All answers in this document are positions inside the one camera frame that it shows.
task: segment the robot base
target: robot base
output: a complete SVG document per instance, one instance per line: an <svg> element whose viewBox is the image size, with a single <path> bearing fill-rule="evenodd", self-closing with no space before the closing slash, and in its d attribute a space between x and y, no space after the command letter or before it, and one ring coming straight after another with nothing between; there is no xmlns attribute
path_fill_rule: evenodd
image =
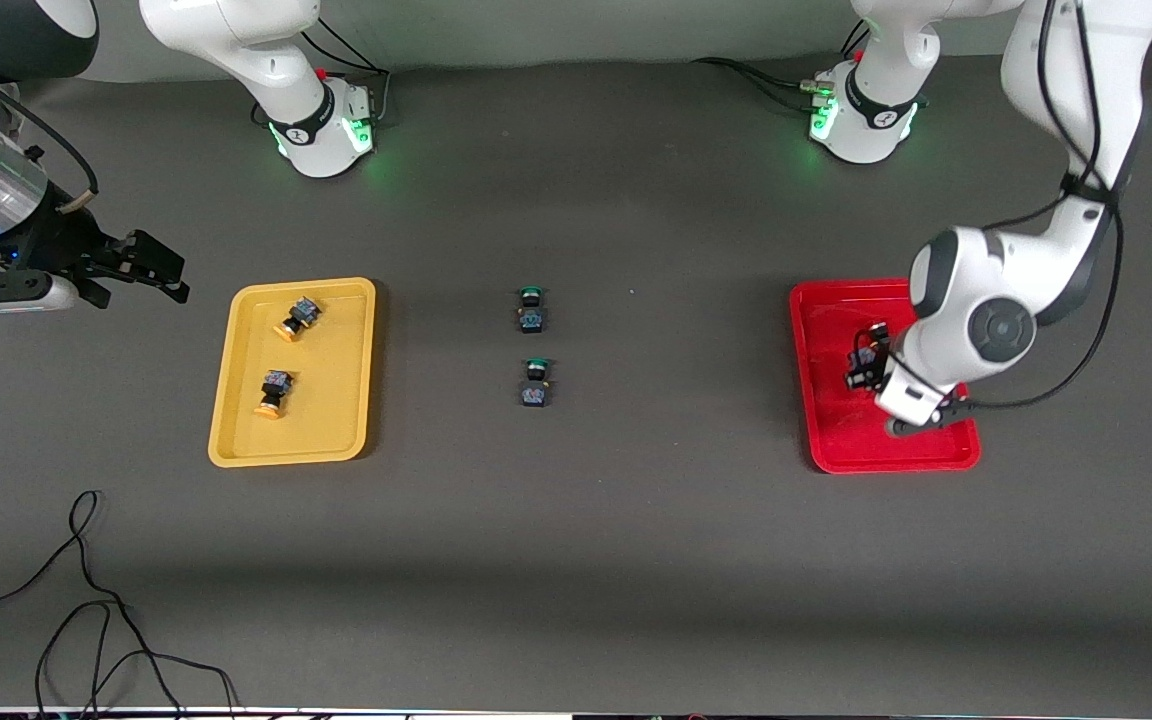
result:
<svg viewBox="0 0 1152 720"><path fill-rule="evenodd" d="M835 88L843 88L847 74L851 73L855 67L855 61L846 60L832 69L817 73L814 78L833 82ZM909 137L910 123L914 121L916 111L918 111L918 105L914 105L914 108L904 118L893 118L895 122L890 127L874 129L869 127L865 115L855 109L847 100L847 93L838 92L838 99L813 116L808 136L828 147L829 152L833 152L838 158L849 162L869 165L886 159L893 150L896 150L896 145L901 141Z"/></svg>
<svg viewBox="0 0 1152 720"><path fill-rule="evenodd" d="M366 88L356 88L341 78L327 78L324 85L334 97L332 119L308 145L294 145L270 128L278 141L278 151L302 176L328 179L351 167L371 152L374 127L371 123L371 99Z"/></svg>

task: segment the cable connector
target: cable connector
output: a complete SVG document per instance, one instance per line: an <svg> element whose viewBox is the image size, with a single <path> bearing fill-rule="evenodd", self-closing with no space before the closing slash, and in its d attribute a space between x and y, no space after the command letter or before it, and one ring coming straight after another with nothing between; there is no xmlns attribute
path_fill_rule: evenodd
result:
<svg viewBox="0 0 1152 720"><path fill-rule="evenodd" d="M801 79L799 91L805 94L818 94L821 97L833 97L833 81L828 79Z"/></svg>

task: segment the white wall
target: white wall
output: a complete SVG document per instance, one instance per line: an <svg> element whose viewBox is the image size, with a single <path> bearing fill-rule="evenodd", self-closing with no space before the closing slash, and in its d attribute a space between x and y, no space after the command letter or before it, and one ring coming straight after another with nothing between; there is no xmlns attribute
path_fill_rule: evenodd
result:
<svg viewBox="0 0 1152 720"><path fill-rule="evenodd" d="M222 77L211 65L157 44L136 0L96 0L96 6L101 44L83 77ZM323 16L362 53L393 69L790 58L838 50L856 20L846 0L324 0ZM1009 13L954 20L938 29L947 54L996 54L1014 18ZM310 33L326 50L341 50L323 29ZM334 67L311 50L306 54L312 63Z"/></svg>

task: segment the yellow tray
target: yellow tray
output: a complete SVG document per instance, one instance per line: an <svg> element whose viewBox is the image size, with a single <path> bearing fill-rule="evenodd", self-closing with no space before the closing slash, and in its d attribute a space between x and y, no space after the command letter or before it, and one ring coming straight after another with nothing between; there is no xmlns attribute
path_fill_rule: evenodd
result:
<svg viewBox="0 0 1152 720"><path fill-rule="evenodd" d="M302 296L323 309L287 342L274 325ZM229 305L207 455L220 468L349 460L367 439L376 287L365 278L256 285ZM291 373L282 418L255 414L268 370Z"/></svg>

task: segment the tray rim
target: tray rim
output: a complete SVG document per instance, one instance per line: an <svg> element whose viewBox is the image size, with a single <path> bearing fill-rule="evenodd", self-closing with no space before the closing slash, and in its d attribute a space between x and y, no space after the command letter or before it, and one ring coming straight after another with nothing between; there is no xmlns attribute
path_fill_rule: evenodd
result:
<svg viewBox="0 0 1152 720"><path fill-rule="evenodd" d="M339 287L358 285L364 290L367 297L367 309L364 313L364 329L362 329L362 341L364 346L369 348L369 353L365 355L364 364L362 364L362 376L359 378L359 386L362 386L362 396L366 399L365 404L358 404L358 433L355 438L355 442L346 448L346 450L334 450L334 452L314 452L314 454L288 454L279 456L248 456L248 457L230 457L220 454L220 419L223 417L223 397L225 392L229 388L229 369L230 364L234 362L234 346L236 344L236 331L238 327L238 308L242 306L243 301L247 297L257 295L260 291L302 291L302 290L313 290L314 288L323 287ZM376 332L376 283L371 282L370 279L364 276L348 276L348 278L326 278L319 279L319 281L298 281L298 282L285 282L285 283L262 283L251 285L238 290L234 295L233 300L229 301L229 318L225 323L225 346L220 351L220 377L215 381L215 400L212 402L211 407L211 430L207 433L207 457L211 460L211 464L221 469L236 469L236 468L262 468L270 465L300 465L306 462L340 462L343 460L353 460L361 454L362 448L366 446L367 442L367 414L371 409L371 397L370 397L370 382L371 382L371 365L376 354L376 348L372 344L372 333Z"/></svg>

